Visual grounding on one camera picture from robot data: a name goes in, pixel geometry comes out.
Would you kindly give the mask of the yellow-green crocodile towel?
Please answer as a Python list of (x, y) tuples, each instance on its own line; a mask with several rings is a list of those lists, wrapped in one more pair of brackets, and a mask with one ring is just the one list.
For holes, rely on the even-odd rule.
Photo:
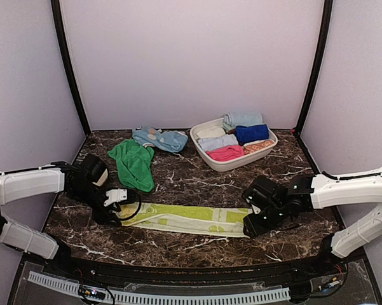
[(173, 233), (245, 238), (243, 218), (250, 208), (214, 208), (198, 206), (132, 203), (116, 215), (123, 227), (137, 227)]

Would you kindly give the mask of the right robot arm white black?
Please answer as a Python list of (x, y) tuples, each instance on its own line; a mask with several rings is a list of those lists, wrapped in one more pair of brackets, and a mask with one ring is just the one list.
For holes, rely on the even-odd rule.
[(243, 192), (252, 213), (243, 219), (243, 233), (255, 238), (275, 229), (287, 217), (298, 217), (339, 205), (373, 203), (375, 207), (356, 223), (322, 240), (312, 271), (326, 275), (336, 261), (382, 235), (382, 167), (333, 176), (326, 172), (296, 177), (288, 186), (259, 176)]

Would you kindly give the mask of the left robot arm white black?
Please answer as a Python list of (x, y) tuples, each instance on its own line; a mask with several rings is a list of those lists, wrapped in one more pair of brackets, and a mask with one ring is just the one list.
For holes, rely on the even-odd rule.
[(5, 216), (1, 207), (7, 203), (42, 194), (65, 193), (89, 206), (99, 224), (119, 224), (118, 204), (127, 200), (122, 189), (106, 191), (109, 170), (97, 156), (89, 154), (83, 161), (69, 164), (57, 161), (49, 165), (17, 171), (0, 172), (0, 243), (52, 261), (63, 277), (77, 271), (71, 249), (63, 241), (31, 229)]

